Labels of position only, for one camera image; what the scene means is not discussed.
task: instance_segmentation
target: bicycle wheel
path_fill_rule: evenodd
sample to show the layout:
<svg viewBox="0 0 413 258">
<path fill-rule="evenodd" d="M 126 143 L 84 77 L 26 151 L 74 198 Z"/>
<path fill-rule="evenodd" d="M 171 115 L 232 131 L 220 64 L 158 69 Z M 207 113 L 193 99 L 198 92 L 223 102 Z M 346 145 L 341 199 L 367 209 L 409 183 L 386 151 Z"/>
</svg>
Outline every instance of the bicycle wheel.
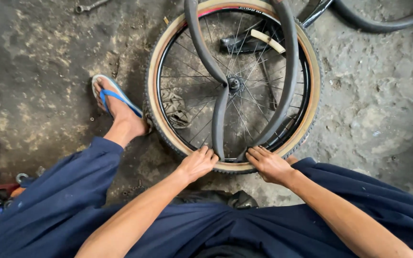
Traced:
<svg viewBox="0 0 413 258">
<path fill-rule="evenodd" d="M 228 80 L 236 83 L 229 88 L 225 115 L 226 159 L 214 170 L 253 173 L 255 168 L 237 157 L 260 134 L 279 103 L 285 56 L 268 40 L 250 35 L 265 35 L 284 46 L 278 17 L 271 5 L 259 0 L 209 0 L 199 4 L 198 14 L 212 56 Z M 322 90 L 318 53 L 298 22 L 296 29 L 300 62 L 295 94 L 287 119 L 264 146 L 282 157 L 292 154 L 310 133 Z M 220 90 L 198 58 L 185 16 L 179 16 L 152 50 L 146 101 L 157 131 L 181 156 L 203 144 L 211 146 L 212 111 Z"/>
</svg>

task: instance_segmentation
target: wheel hub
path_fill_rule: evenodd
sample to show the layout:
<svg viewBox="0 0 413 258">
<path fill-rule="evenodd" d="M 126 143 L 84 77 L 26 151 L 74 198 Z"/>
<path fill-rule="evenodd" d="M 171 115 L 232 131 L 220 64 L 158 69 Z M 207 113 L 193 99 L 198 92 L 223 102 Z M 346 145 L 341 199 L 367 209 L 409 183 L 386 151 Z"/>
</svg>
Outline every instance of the wheel hub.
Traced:
<svg viewBox="0 0 413 258">
<path fill-rule="evenodd" d="M 238 76 L 229 76 L 227 78 L 228 84 L 229 84 L 229 94 L 230 95 L 236 95 L 240 92 L 243 91 L 245 88 L 245 84 L 243 82 L 242 77 Z"/>
</svg>

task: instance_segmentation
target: flip-flop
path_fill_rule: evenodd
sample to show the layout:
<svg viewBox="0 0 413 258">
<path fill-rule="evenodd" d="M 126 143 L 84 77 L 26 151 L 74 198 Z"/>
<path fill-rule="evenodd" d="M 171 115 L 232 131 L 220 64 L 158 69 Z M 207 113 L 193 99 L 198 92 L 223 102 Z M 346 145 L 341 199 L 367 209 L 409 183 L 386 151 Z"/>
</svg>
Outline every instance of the flip-flop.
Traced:
<svg viewBox="0 0 413 258">
<path fill-rule="evenodd" d="M 110 90 L 105 90 L 105 89 L 101 89 L 100 91 L 100 98 L 101 98 L 101 102 L 103 102 L 103 105 L 106 108 L 106 111 L 108 112 L 108 114 L 112 117 L 111 113 L 109 112 L 108 109 L 108 105 L 106 104 L 106 98 L 105 96 L 111 96 L 111 97 L 115 97 L 118 100 L 124 102 L 125 104 L 127 104 L 127 106 L 129 106 L 129 108 L 138 116 L 138 117 L 142 117 L 143 116 L 143 112 L 141 111 L 141 109 L 139 107 L 137 107 L 135 104 L 133 104 L 129 98 L 127 96 L 125 96 L 125 94 L 123 93 L 123 91 L 121 90 L 121 88 L 119 87 L 119 85 L 111 78 L 107 77 L 106 75 L 103 74 L 97 74 L 92 78 L 92 92 L 93 95 L 95 96 L 95 98 L 97 97 L 96 93 L 95 93 L 95 86 L 94 84 L 97 82 L 96 79 L 98 79 L 98 77 L 101 77 L 102 79 L 106 79 L 109 81 L 110 85 L 112 87 L 114 87 L 117 90 L 117 93 L 114 91 L 110 91 Z"/>
</svg>

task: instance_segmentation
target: blue flip-flop strap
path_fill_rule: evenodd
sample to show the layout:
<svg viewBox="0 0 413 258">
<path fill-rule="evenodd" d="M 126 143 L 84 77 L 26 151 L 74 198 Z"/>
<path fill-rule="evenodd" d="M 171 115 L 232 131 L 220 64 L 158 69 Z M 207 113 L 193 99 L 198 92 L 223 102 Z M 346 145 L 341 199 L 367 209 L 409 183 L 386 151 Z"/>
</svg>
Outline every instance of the blue flip-flop strap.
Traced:
<svg viewBox="0 0 413 258">
<path fill-rule="evenodd" d="M 110 91 L 110 90 L 101 90 L 101 91 L 100 91 L 101 102 L 103 103 L 103 105 L 104 105 L 105 108 L 106 108 L 106 111 L 107 111 L 110 115 L 111 115 L 111 112 L 109 112 L 108 105 L 106 104 L 106 98 L 105 98 L 105 96 L 115 97 L 116 99 L 118 99 L 118 100 L 124 102 L 125 104 L 127 104 L 127 102 L 125 102 L 125 100 L 124 100 L 120 95 L 118 95 L 116 92 Z"/>
</svg>

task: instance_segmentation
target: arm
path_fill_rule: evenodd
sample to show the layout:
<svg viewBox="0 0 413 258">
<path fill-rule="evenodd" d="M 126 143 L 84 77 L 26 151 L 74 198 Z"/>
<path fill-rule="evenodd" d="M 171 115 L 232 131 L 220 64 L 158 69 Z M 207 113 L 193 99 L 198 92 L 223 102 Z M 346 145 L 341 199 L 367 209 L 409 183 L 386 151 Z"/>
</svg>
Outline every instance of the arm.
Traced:
<svg viewBox="0 0 413 258">
<path fill-rule="evenodd" d="M 188 184 L 213 169 L 218 157 L 203 146 L 183 160 L 167 178 L 125 205 L 87 238 L 76 258 L 122 258 L 162 210 Z"/>
<path fill-rule="evenodd" d="M 412 249 L 368 214 L 308 179 L 278 155 L 254 147 L 246 157 L 266 182 L 285 186 L 301 197 L 359 257 L 413 258 Z"/>
</svg>

